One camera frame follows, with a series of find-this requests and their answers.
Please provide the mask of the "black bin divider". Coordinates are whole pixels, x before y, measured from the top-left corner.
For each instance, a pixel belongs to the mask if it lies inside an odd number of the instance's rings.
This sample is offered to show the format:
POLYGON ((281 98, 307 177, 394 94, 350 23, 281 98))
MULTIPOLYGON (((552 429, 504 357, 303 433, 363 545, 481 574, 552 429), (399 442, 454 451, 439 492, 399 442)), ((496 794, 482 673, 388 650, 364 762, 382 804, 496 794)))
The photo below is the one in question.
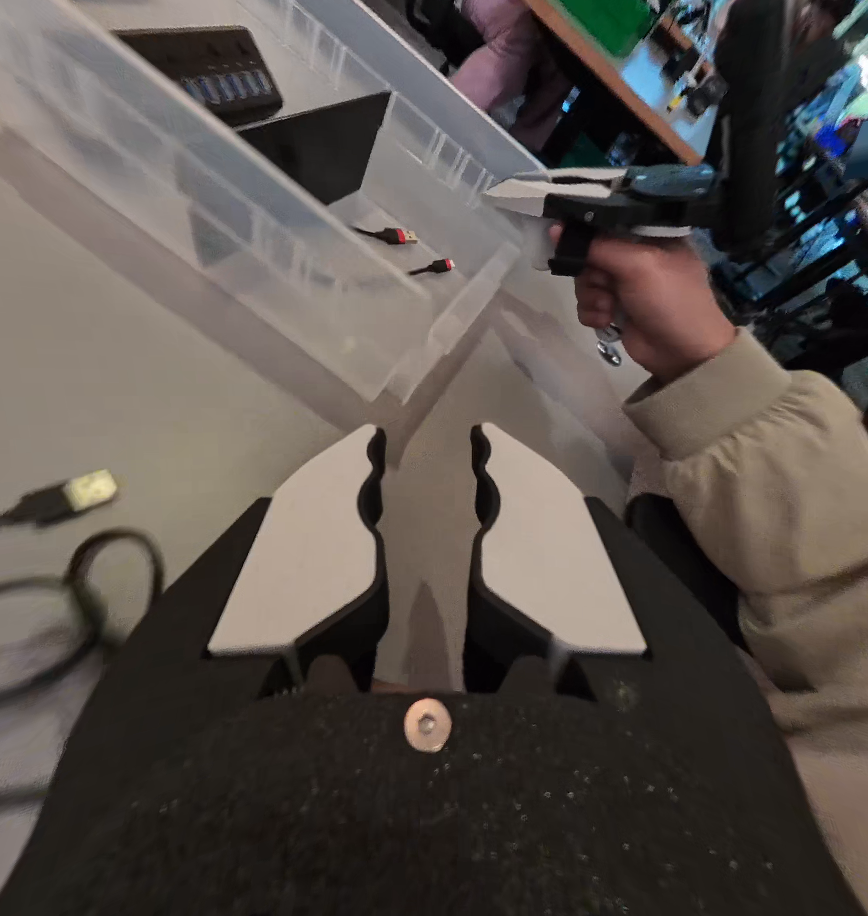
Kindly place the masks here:
POLYGON ((391 100, 383 91, 250 125, 237 135, 330 205, 360 189, 391 100))

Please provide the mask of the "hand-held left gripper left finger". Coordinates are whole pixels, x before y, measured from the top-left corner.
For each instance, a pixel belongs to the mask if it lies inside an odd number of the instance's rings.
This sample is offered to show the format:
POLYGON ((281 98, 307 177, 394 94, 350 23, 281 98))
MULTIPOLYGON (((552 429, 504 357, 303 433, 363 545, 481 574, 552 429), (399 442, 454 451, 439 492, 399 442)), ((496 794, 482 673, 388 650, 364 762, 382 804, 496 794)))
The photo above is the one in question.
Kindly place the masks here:
POLYGON ((336 656, 371 687, 389 625, 382 518, 386 435, 365 425, 273 493, 210 637, 212 658, 279 659, 287 682, 336 656))

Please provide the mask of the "person's right hand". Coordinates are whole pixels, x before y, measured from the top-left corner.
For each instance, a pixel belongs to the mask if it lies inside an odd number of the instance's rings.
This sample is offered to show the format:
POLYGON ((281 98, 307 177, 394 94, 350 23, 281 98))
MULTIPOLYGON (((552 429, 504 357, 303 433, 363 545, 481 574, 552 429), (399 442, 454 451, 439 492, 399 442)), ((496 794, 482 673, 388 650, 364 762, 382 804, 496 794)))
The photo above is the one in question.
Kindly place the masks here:
POLYGON ((574 290, 578 321, 599 330, 619 318, 624 350, 659 385, 713 360, 738 335, 683 240, 599 235, 574 290))

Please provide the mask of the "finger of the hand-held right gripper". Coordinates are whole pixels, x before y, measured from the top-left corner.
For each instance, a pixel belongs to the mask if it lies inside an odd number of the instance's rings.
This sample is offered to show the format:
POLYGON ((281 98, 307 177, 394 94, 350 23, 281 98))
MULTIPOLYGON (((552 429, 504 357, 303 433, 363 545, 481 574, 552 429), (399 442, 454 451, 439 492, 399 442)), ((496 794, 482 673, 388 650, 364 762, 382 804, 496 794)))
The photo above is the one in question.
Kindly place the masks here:
POLYGON ((625 167, 560 167, 546 171, 542 184, 550 189, 619 189, 625 167))
POLYGON ((509 178, 486 190, 482 197, 489 205, 505 212, 545 216, 548 197, 581 202, 606 200, 611 194, 612 189, 599 182, 556 183, 550 180, 509 178))

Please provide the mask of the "green storage bin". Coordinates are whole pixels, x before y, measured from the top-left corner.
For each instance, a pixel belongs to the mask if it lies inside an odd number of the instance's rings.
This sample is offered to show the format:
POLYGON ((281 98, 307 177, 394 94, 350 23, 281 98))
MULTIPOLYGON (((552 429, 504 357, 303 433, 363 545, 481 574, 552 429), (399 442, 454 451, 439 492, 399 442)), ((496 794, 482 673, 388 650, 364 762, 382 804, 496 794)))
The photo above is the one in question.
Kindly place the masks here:
POLYGON ((628 57, 657 24, 659 12, 645 1, 560 1, 569 17, 612 57, 628 57))

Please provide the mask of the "black usb hub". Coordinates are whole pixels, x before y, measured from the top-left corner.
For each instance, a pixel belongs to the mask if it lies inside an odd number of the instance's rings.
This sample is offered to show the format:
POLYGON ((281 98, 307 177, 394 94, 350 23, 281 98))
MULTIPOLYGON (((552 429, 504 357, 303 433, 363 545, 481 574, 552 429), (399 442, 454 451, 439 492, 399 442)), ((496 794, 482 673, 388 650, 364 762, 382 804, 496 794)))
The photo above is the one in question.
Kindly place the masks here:
POLYGON ((277 82, 244 27, 121 29, 114 36, 226 125, 265 121, 282 109, 277 82))

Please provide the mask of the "clear plastic bin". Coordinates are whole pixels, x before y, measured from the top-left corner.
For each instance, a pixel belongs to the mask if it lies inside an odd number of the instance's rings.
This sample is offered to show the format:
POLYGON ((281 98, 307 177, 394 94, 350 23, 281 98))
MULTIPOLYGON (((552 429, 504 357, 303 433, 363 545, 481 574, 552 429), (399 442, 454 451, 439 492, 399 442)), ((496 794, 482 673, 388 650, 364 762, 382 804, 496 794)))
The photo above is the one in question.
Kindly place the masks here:
POLYGON ((368 401, 405 402, 521 255, 480 198, 538 167, 360 2, 0 2, 0 118, 368 401), (283 99, 231 127, 114 36, 248 29, 283 99), (324 205, 239 129, 383 91, 360 189, 324 205))

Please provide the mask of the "person's right forearm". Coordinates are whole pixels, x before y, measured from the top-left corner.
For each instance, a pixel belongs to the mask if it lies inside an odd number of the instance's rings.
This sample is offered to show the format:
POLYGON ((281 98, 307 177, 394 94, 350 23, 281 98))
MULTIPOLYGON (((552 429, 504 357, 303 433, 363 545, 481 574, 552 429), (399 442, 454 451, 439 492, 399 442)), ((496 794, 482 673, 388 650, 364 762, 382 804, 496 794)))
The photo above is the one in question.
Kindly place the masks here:
POLYGON ((670 498, 749 597, 868 582, 868 434, 823 375, 783 369, 748 333, 624 404, 670 498))

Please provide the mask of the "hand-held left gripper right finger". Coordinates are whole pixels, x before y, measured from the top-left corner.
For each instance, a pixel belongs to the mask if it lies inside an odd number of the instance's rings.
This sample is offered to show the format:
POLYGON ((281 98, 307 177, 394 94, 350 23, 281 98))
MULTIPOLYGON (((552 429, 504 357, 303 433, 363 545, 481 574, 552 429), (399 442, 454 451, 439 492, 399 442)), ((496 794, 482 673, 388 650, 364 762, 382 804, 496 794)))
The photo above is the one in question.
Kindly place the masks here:
POLYGON ((589 657, 643 659, 646 637, 600 534, 619 523, 539 452, 491 422, 471 429, 475 514, 464 686, 496 693, 520 658, 563 682, 589 657))

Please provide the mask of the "long wooden table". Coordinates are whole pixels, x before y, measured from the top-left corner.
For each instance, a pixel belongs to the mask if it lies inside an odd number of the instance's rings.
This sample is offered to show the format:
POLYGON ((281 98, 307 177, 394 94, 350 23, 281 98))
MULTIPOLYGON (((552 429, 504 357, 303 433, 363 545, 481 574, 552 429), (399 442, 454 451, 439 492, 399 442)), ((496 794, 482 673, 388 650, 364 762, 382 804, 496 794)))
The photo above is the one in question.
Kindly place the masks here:
POLYGON ((667 105, 673 82, 664 74, 665 50, 653 42, 657 24, 626 58, 617 59, 574 22, 559 2, 526 2, 560 70, 577 97, 560 118, 543 150, 543 160, 559 165, 585 135, 610 155, 620 134, 637 140, 641 164, 698 165, 710 142, 712 112, 693 118, 667 105))

